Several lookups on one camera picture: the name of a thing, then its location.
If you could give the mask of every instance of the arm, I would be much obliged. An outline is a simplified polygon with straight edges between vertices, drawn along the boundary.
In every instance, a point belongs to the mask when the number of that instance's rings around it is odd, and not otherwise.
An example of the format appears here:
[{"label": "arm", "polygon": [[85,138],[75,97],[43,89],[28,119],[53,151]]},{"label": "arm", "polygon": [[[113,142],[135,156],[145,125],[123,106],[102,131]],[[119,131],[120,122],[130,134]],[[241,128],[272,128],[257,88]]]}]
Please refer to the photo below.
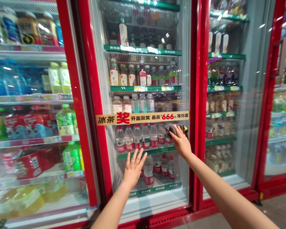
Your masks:
[{"label": "arm", "polygon": [[124,178],[118,187],[117,191],[109,200],[108,204],[102,210],[91,229],[116,229],[118,228],[119,221],[125,207],[125,204],[128,200],[128,196],[130,194],[131,189],[137,184],[140,174],[141,168],[145,162],[147,157],[147,153],[144,154],[142,160],[141,156],[143,153],[143,149],[140,150],[140,153],[137,156],[138,149],[133,154],[133,158],[130,161],[130,153],[128,153]]},{"label": "arm", "polygon": [[180,127],[174,127],[177,136],[172,132],[170,132],[170,134],[174,139],[177,151],[196,173],[210,197],[232,228],[278,228],[258,208],[196,157],[196,155],[192,153],[191,145]]}]

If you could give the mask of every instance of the glass refrigerator door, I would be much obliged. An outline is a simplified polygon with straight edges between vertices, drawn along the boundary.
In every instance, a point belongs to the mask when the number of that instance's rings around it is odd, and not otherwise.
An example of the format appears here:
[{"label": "glass refrigerator door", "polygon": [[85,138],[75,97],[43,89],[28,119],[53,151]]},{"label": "glass refrigerator door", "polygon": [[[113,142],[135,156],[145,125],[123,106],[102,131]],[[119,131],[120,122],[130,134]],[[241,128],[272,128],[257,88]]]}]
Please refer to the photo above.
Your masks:
[{"label": "glass refrigerator door", "polygon": [[101,98],[95,102],[101,106],[96,122],[104,133],[100,153],[109,160],[103,173],[111,176],[106,193],[120,185],[128,151],[133,155],[143,147],[148,153],[121,223],[189,204],[189,168],[165,126],[189,125],[191,7],[188,1],[148,2],[90,1],[89,6],[98,67],[98,79],[96,74],[92,79],[99,82],[92,88],[100,90],[94,99]]},{"label": "glass refrigerator door", "polygon": [[0,226],[78,223],[97,207],[78,84],[56,2],[0,1]]},{"label": "glass refrigerator door", "polygon": [[[201,157],[237,190],[253,189],[274,3],[212,0],[210,5]],[[203,188],[202,202],[209,198]]]}]

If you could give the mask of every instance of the hand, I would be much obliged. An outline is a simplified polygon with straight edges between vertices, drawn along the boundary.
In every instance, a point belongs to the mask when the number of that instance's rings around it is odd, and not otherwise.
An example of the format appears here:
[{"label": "hand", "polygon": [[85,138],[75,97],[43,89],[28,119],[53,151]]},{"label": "hand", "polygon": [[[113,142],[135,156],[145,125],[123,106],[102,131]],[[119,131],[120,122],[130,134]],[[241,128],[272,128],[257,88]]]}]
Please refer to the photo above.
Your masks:
[{"label": "hand", "polygon": [[143,153],[143,148],[140,150],[140,153],[136,158],[137,152],[138,149],[135,150],[133,158],[131,160],[130,160],[130,152],[128,152],[127,155],[127,161],[122,184],[126,185],[129,188],[129,191],[138,183],[141,174],[141,169],[147,157],[147,153],[145,153],[142,160],[140,161]]},{"label": "hand", "polygon": [[175,142],[175,146],[176,146],[177,151],[185,159],[187,157],[187,155],[190,155],[192,153],[191,144],[188,141],[185,134],[183,133],[183,131],[181,130],[180,126],[177,127],[176,125],[174,125],[174,128],[176,130],[177,136],[175,134],[173,134],[171,131],[169,131],[169,133],[171,134],[171,136]]}]

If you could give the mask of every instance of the refrigerator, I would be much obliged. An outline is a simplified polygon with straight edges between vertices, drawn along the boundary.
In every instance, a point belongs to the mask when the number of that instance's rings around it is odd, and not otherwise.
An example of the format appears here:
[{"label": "refrigerator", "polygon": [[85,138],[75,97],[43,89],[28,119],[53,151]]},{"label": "refrigerator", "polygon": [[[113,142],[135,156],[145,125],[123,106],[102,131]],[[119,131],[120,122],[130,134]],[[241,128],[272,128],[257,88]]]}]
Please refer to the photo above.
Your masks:
[{"label": "refrigerator", "polygon": [[66,1],[0,1],[0,228],[79,228],[101,204]]},{"label": "refrigerator", "polygon": [[191,1],[85,0],[78,11],[107,201],[123,179],[127,152],[148,153],[121,227],[162,225],[192,212],[194,174],[163,130],[181,124],[194,138],[195,7]]}]

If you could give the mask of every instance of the red packaging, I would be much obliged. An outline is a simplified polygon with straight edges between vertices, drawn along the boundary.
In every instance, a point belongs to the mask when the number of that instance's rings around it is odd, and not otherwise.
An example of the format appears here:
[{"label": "red packaging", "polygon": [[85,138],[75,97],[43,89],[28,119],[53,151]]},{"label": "red packaging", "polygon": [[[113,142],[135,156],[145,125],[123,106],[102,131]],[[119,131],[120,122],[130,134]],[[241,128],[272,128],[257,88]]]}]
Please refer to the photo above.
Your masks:
[{"label": "red packaging", "polygon": [[13,162],[18,180],[35,178],[43,172],[39,151],[32,148],[20,151]]}]

